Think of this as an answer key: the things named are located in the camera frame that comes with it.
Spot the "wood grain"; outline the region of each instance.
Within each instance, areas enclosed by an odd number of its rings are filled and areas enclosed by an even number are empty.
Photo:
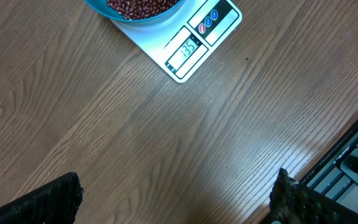
[[[74,171],[76,223],[263,219],[358,112],[358,0],[234,2],[179,85],[80,0],[0,0],[0,206]]]

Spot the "scale platform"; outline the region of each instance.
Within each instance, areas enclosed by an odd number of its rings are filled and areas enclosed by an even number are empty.
[[[239,25],[230,0],[184,0],[171,14],[125,23],[112,21],[176,82],[186,82]]]

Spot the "blue bowl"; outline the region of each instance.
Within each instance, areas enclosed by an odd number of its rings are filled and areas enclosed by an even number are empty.
[[[181,3],[183,0],[179,0],[174,6],[172,6],[170,9],[166,10],[165,12],[147,18],[147,19],[134,19],[134,20],[127,20],[124,19],[123,15],[118,14],[117,11],[115,11],[114,9],[112,9],[111,7],[107,6],[107,0],[85,0],[85,2],[90,5],[96,12],[110,18],[110,19],[114,19],[116,21],[121,21],[121,22],[144,22],[144,21],[150,21],[152,19],[158,18],[168,12],[170,12],[171,10],[173,10],[173,8],[177,7],[179,5],[179,3]]]

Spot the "wooden surface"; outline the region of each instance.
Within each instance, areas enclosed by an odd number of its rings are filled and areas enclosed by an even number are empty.
[[[261,220],[358,111],[358,0],[234,2],[179,85],[83,1],[0,0],[0,206],[75,171],[76,223]]]

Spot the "adzuki bean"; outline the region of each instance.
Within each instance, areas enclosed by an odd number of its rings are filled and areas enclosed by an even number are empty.
[[[107,0],[107,6],[113,8],[124,19],[146,19],[165,12],[178,0]]]

